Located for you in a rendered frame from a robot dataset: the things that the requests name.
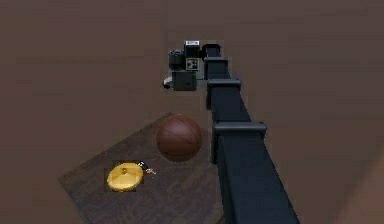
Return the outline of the yellow round dish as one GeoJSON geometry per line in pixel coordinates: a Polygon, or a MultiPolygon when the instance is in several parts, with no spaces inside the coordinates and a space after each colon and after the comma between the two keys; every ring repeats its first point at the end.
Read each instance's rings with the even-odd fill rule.
{"type": "Polygon", "coordinates": [[[136,163],[122,163],[114,167],[108,174],[108,186],[118,192],[136,188],[143,179],[143,170],[136,163]]]}

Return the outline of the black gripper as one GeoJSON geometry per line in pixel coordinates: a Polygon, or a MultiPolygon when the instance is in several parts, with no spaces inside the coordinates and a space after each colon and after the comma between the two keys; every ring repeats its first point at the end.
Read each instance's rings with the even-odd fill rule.
{"type": "Polygon", "coordinates": [[[197,80],[193,71],[186,70],[186,58],[183,50],[171,50],[168,52],[169,76],[163,80],[165,89],[173,91],[195,91],[197,80]]]}

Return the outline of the brown basketball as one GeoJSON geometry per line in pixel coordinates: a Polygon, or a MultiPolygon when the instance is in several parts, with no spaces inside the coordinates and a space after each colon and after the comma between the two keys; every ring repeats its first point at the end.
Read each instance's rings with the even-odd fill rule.
{"type": "Polygon", "coordinates": [[[202,129],[189,116],[176,114],[163,120],[155,133],[158,151],[172,162],[186,162],[202,147],[202,129]]]}

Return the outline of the small black orange object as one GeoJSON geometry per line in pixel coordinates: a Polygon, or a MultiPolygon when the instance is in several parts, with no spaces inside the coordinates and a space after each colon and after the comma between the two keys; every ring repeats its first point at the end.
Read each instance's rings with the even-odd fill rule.
{"type": "Polygon", "coordinates": [[[147,174],[157,174],[154,169],[150,168],[144,161],[138,162],[137,165],[140,166],[142,170],[145,171],[147,174]]]}

